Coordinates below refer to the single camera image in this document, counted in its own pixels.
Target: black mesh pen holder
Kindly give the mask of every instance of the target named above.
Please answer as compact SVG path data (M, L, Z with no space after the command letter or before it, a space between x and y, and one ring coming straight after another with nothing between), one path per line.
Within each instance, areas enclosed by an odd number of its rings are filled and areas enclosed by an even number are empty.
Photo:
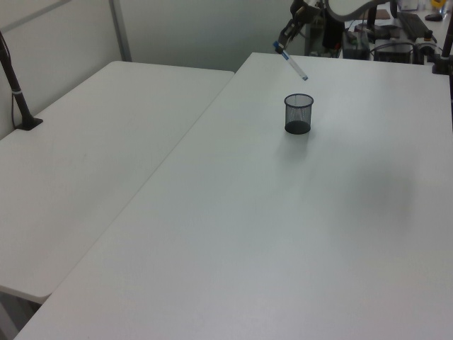
M302 135L311 129L311 106L314 99L306 94L296 93L285 98L285 130L293 135Z

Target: wire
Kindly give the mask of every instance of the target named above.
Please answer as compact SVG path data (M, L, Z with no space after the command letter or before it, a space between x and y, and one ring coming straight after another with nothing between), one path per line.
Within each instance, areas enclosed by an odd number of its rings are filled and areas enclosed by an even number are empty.
M364 26L364 23L365 23L365 16L363 16L363 19L362 19L362 29L363 29L363 26ZM355 53L357 53L357 51L359 50L359 45L361 45L361 43L359 44L358 40L357 40L357 44L355 46Z
M324 34L326 34L327 17L326 17L326 7L324 6L323 0L321 0L321 7L323 8L323 36L324 36Z
M439 50L441 50L442 52L444 52L444 50L443 50L441 47L437 46L436 44L430 44L430 43L428 43L428 42L424 42L424 43L422 42L421 44L419 44L419 46L421 46L421 47L424 47L424 46L426 46L426 45L436 47L436 48L438 48Z
M386 47L391 47L391 46L397 46L397 45L410 45L412 47L414 47L415 45L411 42L393 42L393 43L390 43L390 44L384 44L384 45L380 45L378 47L375 47L373 48L371 51L369 51L370 53L373 53L374 51L377 51L377 50L380 50L382 48L386 48Z
M349 32L349 30L351 29L351 27L352 27L352 25L353 25L353 23L354 23L354 22L355 22L355 20L353 20L353 21L352 21L352 23L351 23L351 24L349 25L348 29L347 29L347 30L345 30L345 31L346 31L346 33L347 33L347 32Z

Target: black box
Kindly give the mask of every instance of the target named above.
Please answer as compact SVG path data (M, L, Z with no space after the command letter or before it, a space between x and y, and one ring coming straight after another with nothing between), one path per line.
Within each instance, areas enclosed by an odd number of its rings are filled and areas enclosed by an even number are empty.
M343 59L369 60L369 42L365 32L343 33Z
M374 51L375 62L399 62L401 64L411 63L411 45L402 45L400 40L376 40Z

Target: white table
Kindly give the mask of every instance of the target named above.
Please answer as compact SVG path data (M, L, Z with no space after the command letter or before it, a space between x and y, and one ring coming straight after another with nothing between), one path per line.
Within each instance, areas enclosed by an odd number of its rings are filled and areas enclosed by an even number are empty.
M448 77L294 58L248 58L17 340L453 337Z
M232 75L113 62L0 141L0 291L43 302Z

